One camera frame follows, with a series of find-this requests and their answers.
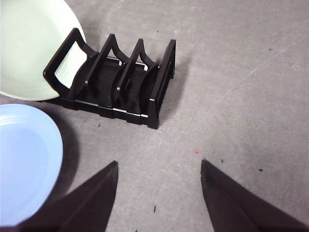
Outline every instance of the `light green plate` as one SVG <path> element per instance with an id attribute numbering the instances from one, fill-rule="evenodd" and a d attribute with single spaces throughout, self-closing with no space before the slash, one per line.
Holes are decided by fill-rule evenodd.
<path id="1" fill-rule="evenodd" d="M 32 101 L 58 97 L 42 73 L 73 28 L 84 38 L 64 0 L 1 0 L 0 93 Z M 86 58 L 75 43 L 56 71 L 61 83 L 70 87 Z"/>

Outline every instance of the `red speck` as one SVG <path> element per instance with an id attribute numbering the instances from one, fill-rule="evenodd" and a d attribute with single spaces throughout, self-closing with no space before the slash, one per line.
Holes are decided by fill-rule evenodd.
<path id="1" fill-rule="evenodd" d="M 201 153 L 201 151 L 199 149 L 197 149 L 197 148 L 195 148 L 193 151 L 194 151 L 195 154 L 200 154 Z"/>

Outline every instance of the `dish rack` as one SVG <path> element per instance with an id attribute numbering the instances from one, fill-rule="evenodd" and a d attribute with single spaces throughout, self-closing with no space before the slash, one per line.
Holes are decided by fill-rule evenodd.
<path id="1" fill-rule="evenodd" d="M 87 60 L 67 88 L 55 72 L 75 42 L 87 54 Z M 170 40 L 158 66 L 146 55 L 143 39 L 138 40 L 131 57 L 127 57 L 119 49 L 114 34 L 97 52 L 74 28 L 43 71 L 45 80 L 59 94 L 46 102 L 157 129 L 164 95 L 175 73 L 175 49 L 176 41 Z M 111 50 L 115 58 L 108 56 Z"/>

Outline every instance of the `plastic dish rack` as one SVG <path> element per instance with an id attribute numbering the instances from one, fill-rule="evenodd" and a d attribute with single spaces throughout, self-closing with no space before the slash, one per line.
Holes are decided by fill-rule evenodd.
<path id="1" fill-rule="evenodd" d="M 57 79 L 55 71 L 75 42 L 87 54 L 87 60 L 67 88 Z M 43 72 L 59 94 L 46 102 L 157 129 L 164 95 L 174 77 L 175 49 L 176 41 L 170 40 L 158 65 L 146 55 L 143 39 L 138 40 L 131 57 L 127 57 L 119 49 L 115 35 L 110 34 L 101 51 L 96 52 L 74 28 Z M 115 58 L 108 56 L 111 50 Z"/>

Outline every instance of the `gray carpet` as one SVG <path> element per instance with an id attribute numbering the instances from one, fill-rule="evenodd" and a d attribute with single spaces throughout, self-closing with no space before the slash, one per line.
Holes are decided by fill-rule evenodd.
<path id="1" fill-rule="evenodd" d="M 308 1 L 66 2 L 95 50 L 114 33 L 128 56 L 143 38 L 160 60 L 176 39 L 176 75 L 158 130 L 1 96 L 44 110 L 60 127 L 66 156 L 49 201 L 117 160 L 107 232 L 211 232 L 200 183 L 206 157 L 309 224 Z"/>

